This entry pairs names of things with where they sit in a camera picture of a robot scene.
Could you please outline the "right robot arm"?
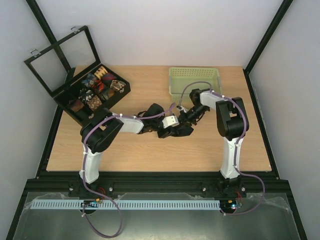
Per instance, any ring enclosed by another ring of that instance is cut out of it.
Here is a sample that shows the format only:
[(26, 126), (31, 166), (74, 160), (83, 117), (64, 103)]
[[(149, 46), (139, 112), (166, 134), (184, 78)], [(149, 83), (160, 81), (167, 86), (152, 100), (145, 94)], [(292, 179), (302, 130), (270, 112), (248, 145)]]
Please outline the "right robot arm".
[(250, 127), (243, 99), (229, 98), (210, 89), (193, 89), (189, 97), (193, 103), (191, 109), (186, 110), (182, 107), (181, 101), (177, 106), (183, 121), (196, 124), (206, 111), (215, 110), (217, 130), (224, 141), (220, 168), (223, 180), (218, 183), (218, 191), (224, 196), (229, 196), (236, 189), (233, 180), (240, 175), (241, 146)]

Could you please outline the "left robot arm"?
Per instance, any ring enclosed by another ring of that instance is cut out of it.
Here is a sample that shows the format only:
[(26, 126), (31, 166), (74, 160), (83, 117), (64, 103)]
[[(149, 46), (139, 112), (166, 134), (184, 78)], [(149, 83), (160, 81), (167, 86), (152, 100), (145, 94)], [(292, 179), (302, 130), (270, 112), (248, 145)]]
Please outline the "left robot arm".
[(172, 103), (169, 109), (164, 110), (158, 104), (152, 104), (140, 115), (123, 115), (111, 112), (103, 107), (84, 123), (80, 130), (83, 144), (83, 163), (79, 175), (83, 182), (92, 184), (99, 178), (99, 167), (103, 152), (111, 145), (118, 133), (144, 134), (155, 132), (169, 126), (177, 125), (176, 116), (166, 117), (176, 106)]

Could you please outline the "black necktie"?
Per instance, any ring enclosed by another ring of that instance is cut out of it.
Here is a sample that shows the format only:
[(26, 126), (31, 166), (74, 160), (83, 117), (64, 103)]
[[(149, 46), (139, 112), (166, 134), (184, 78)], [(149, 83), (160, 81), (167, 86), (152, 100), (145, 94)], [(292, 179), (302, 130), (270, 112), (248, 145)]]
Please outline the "black necktie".
[(190, 125), (177, 125), (173, 127), (173, 137), (187, 137), (192, 134), (194, 129)]

